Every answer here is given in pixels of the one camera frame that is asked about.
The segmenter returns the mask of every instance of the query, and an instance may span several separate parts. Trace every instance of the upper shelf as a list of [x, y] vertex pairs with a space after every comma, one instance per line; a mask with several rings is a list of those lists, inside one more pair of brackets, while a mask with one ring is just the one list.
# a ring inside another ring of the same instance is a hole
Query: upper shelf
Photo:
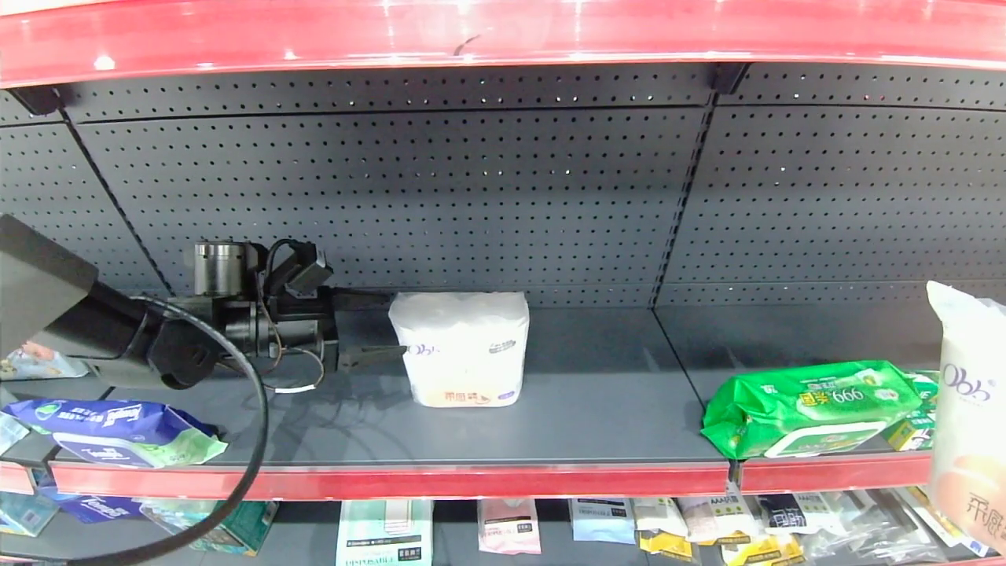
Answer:
[[[1003, 68], [968, 0], [272, 0], [0, 5], [0, 87], [224, 70], [817, 60]], [[38, 10], [38, 6], [52, 9]]]

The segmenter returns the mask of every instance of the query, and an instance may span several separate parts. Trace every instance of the gray shelf surface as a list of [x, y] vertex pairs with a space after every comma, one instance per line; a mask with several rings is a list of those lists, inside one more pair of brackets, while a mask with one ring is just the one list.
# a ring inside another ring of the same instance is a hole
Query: gray shelf surface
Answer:
[[[380, 312], [340, 314], [339, 332], [345, 344], [396, 344]], [[290, 357], [268, 379], [309, 382], [311, 364]], [[256, 412], [243, 378], [110, 396], [134, 398], [221, 426], [230, 446], [207, 465], [247, 461]], [[420, 406], [400, 361], [329, 374], [317, 391], [273, 395], [270, 406], [267, 465], [723, 461], [699, 436], [701, 404], [646, 310], [532, 311], [524, 387], [510, 407]]]
[[[695, 392], [707, 402], [730, 377], [780, 368], [888, 360], [940, 366], [943, 331], [925, 303], [658, 308]], [[874, 437], [854, 452], [890, 452]]]
[[[101, 399], [111, 389], [94, 375], [72, 379], [18, 380], [0, 382], [0, 389], [13, 395], [18, 401], [29, 399]], [[0, 454], [0, 460], [22, 465], [39, 466], [48, 459], [55, 445], [45, 436], [35, 431]]]

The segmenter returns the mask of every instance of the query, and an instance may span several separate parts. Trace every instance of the pegboard back panel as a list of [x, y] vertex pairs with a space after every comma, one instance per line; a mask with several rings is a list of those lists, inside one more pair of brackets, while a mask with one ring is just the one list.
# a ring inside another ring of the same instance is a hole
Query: pegboard back panel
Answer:
[[165, 293], [65, 125], [0, 129], [0, 212], [97, 265], [116, 290]]
[[711, 65], [305, 70], [79, 82], [74, 122], [214, 115], [702, 106]]
[[1006, 276], [1004, 121], [962, 110], [717, 108], [665, 281]]
[[33, 116], [7, 90], [0, 90], [0, 128], [21, 124], [51, 124], [61, 122], [62, 116], [53, 112], [47, 116]]
[[546, 287], [591, 302], [604, 289], [640, 306], [702, 113], [217, 117], [79, 131], [179, 294], [190, 291], [182, 257], [195, 240], [292, 236], [326, 249], [335, 286]]
[[1006, 73], [881, 64], [753, 63], [721, 105], [855, 105], [1006, 110]]

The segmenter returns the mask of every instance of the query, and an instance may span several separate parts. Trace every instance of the package logo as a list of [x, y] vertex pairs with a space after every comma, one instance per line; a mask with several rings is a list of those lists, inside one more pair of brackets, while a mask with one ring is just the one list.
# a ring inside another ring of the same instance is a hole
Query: package logo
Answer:
[[46, 403], [35, 409], [35, 418], [40, 421], [47, 421], [59, 412], [62, 407], [62, 403]]
[[996, 386], [994, 380], [975, 380], [968, 377], [968, 371], [954, 364], [947, 364], [943, 369], [944, 384], [954, 388], [958, 394], [966, 399], [985, 403], [992, 399], [991, 389]]

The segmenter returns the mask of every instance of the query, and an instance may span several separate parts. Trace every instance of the plastic packaging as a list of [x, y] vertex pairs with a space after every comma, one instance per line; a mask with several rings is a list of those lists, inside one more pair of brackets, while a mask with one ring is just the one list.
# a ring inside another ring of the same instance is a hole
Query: plastic packaging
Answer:
[[721, 546], [724, 566], [788, 566], [806, 562], [800, 542], [793, 535], [763, 535], [744, 545]]
[[633, 498], [637, 531], [663, 531], [678, 537], [688, 536], [688, 526], [678, 504], [671, 498]]
[[342, 502], [336, 566], [430, 566], [433, 515], [429, 500]]
[[88, 366], [82, 362], [34, 343], [25, 343], [0, 360], [0, 380], [79, 378], [87, 374]]
[[638, 531], [636, 539], [640, 550], [659, 554], [681, 562], [701, 565], [698, 545], [689, 543], [684, 537], [663, 531]]
[[885, 524], [888, 525], [854, 545], [852, 550], [857, 556], [889, 565], [947, 562], [940, 545], [893, 492], [869, 490], [866, 494], [857, 494], [860, 499], [875, 502], [876, 509], [886, 516]]
[[995, 433], [1006, 423], [1006, 308], [935, 280], [926, 290], [944, 330], [931, 495], [961, 530], [1004, 552], [1006, 453]]
[[888, 362], [846, 362], [730, 378], [702, 418], [728, 458], [812, 456], [855, 448], [921, 404]]
[[628, 500], [577, 498], [569, 500], [572, 540], [636, 544], [636, 522]]
[[[195, 500], [137, 500], [143, 505], [140, 511], [147, 519], [171, 534], [195, 525], [220, 505], [221, 502]], [[223, 522], [189, 545], [199, 551], [256, 556], [262, 550], [279, 509], [279, 502], [241, 502]]]
[[51, 500], [59, 506], [59, 509], [72, 515], [80, 523], [90, 525], [143, 517], [140, 502], [132, 498], [60, 494], [56, 483], [44, 471], [32, 470], [32, 476], [39, 495]]
[[503, 407], [520, 396], [529, 312], [523, 294], [398, 294], [388, 318], [412, 397], [428, 407]]
[[534, 500], [479, 500], [479, 550], [541, 554]]
[[824, 529], [836, 535], [845, 532], [838, 514], [821, 494], [758, 496], [765, 514], [765, 532], [770, 535], [811, 535]]
[[900, 498], [901, 503], [911, 509], [915, 517], [920, 519], [945, 545], [950, 547], [961, 545], [980, 558], [985, 558], [989, 553], [989, 547], [965, 535], [956, 525], [937, 511], [936, 506], [930, 502], [930, 497], [923, 488], [895, 488], [894, 493]]
[[42, 496], [0, 492], [0, 533], [37, 537], [58, 512], [56, 504]]
[[678, 498], [689, 542], [701, 545], [745, 544], [762, 532], [747, 502], [728, 493], [715, 498]]
[[161, 403], [34, 399], [3, 412], [85, 460], [124, 467], [200, 464], [227, 447], [209, 427]]

